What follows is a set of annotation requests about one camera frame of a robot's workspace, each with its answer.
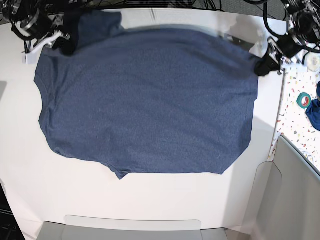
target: black cable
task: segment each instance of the black cable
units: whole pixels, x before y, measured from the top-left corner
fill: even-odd
[[[213,0],[205,0],[206,2],[209,2],[211,9],[217,10],[216,4],[214,3]]]
[[[99,3],[99,5],[98,5],[98,7],[100,7],[100,5],[101,5],[102,3],[107,3],[107,4],[109,4],[110,6],[112,5],[111,2],[109,2],[109,1],[101,0],[100,3]]]
[[[316,45],[316,46],[313,48],[313,50],[315,50],[315,49],[318,48],[318,47],[319,47],[319,45]],[[303,58],[302,58],[302,65],[305,65],[306,56],[307,56],[309,53],[311,53],[311,52],[308,51],[308,52],[303,56]]]
[[[209,9],[207,0],[204,0],[204,6],[205,6],[205,9]]]
[[[8,233],[7,233],[7,235],[6,235],[5,238],[4,238],[4,240],[9,240],[9,237],[10,237],[11,232],[12,232],[13,229],[14,229],[14,227],[11,226],[10,229],[9,229],[9,231],[8,231]]]
[[[261,7],[259,7],[258,5],[256,5],[256,7],[258,8],[258,9],[260,9],[262,12],[264,11]],[[272,18],[272,19],[275,19],[275,20],[277,20],[274,16],[272,16],[272,15],[270,15],[269,13],[268,13],[268,16],[270,17],[270,18]]]
[[[32,41],[29,41],[28,42],[28,50],[30,51],[30,49],[31,49],[31,44],[32,44]]]
[[[11,25],[12,25],[11,31],[14,32],[15,35],[17,35],[18,38],[20,38],[21,40],[23,40],[23,41],[31,41],[31,40],[35,39],[34,36],[24,36],[24,35],[18,30],[17,26],[16,26],[13,22],[11,22]]]
[[[115,4],[113,4],[113,5],[119,5],[119,4],[123,4],[123,5],[125,5],[127,2],[128,2],[128,0],[125,0],[125,1],[119,1],[119,2],[117,2],[117,3],[115,3]]]
[[[286,20],[287,18],[287,10],[284,10],[284,18],[282,19],[282,21]]]
[[[27,46],[27,42],[26,41],[23,41],[23,42],[24,42],[24,52],[26,54],[28,54],[29,53],[29,49],[28,49],[28,46]]]
[[[269,0],[260,0],[260,1],[252,1],[252,0],[242,0],[244,2],[246,2],[247,4],[251,4],[251,5],[262,5],[267,3]]]
[[[205,9],[205,8],[198,8],[198,7],[195,7],[195,6],[192,6],[192,9],[195,9],[195,10],[206,10],[206,11],[213,11],[213,12],[225,12],[225,11],[220,10],[220,9]]]
[[[275,36],[278,39],[283,37],[283,35],[279,35],[279,34],[275,33],[274,31],[272,31],[269,24],[268,24],[268,3],[267,2],[265,2],[263,4],[263,22],[264,22],[265,28],[268,30],[268,32],[271,35]]]
[[[262,12],[264,11],[261,7],[259,7],[258,5],[256,5],[256,7],[258,9],[260,9]],[[272,19],[278,20],[276,17],[272,16],[271,14],[268,13],[268,16]],[[284,18],[282,19],[282,21],[286,20],[287,18],[287,10],[284,10]]]
[[[320,54],[320,50],[313,49],[313,48],[310,48],[310,47],[307,47],[307,46],[302,46],[302,49],[307,50],[307,51],[309,51],[311,53]]]

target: white tabletop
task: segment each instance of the white tabletop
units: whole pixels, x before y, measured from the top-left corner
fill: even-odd
[[[262,57],[267,33],[260,17],[204,10],[126,9],[125,28],[187,24],[209,34],[231,35]],[[286,23],[269,20],[275,32]],[[41,96],[35,65],[23,65],[23,42],[0,26],[0,180],[26,239],[35,239],[44,221],[65,223],[66,215],[121,220],[199,220],[202,229],[242,224],[257,167],[267,161],[279,109],[283,77],[259,78],[251,143],[223,174],[131,173],[118,180],[97,162],[52,152],[38,118]]]

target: blue t-shirt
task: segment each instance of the blue t-shirt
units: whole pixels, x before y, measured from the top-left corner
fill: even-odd
[[[257,58],[189,29],[124,30],[121,14],[73,24],[76,52],[44,49],[35,74],[50,148],[128,173],[222,174],[251,140]]]

